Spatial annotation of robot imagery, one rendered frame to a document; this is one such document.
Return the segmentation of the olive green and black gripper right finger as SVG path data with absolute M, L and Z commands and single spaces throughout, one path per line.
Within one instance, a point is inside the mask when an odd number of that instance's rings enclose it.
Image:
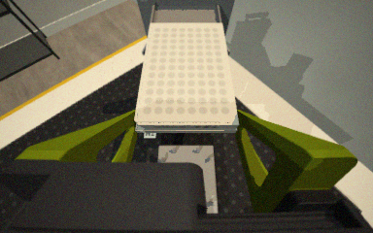
M 235 138 L 254 213 L 272 213 L 293 190 L 331 189 L 358 163 L 344 146 L 237 110 Z M 248 130 L 276 154 L 269 173 Z

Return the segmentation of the beige multi-well plate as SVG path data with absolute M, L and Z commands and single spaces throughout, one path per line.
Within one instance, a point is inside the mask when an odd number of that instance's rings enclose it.
M 236 133 L 222 23 L 151 23 L 134 120 L 137 133 Z

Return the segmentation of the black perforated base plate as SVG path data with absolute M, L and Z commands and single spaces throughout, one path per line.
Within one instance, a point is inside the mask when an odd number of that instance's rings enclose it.
M 143 62 L 94 90 L 0 149 L 0 172 L 28 147 L 136 110 Z M 111 162 L 126 130 L 97 153 L 97 162 Z M 273 150 L 247 130 L 254 151 L 270 171 Z M 253 213 L 235 133 L 138 133 L 131 162 L 157 162 L 159 146 L 214 146 L 219 214 Z M 0 183 L 0 227 L 24 200 Z

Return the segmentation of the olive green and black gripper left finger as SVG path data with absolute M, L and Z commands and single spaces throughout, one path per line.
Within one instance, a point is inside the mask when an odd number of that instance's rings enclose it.
M 136 110 L 28 147 L 16 159 L 55 159 L 59 162 L 97 162 L 97 153 L 126 133 L 112 162 L 131 162 L 138 133 Z M 15 160 L 16 160 L 15 159 Z

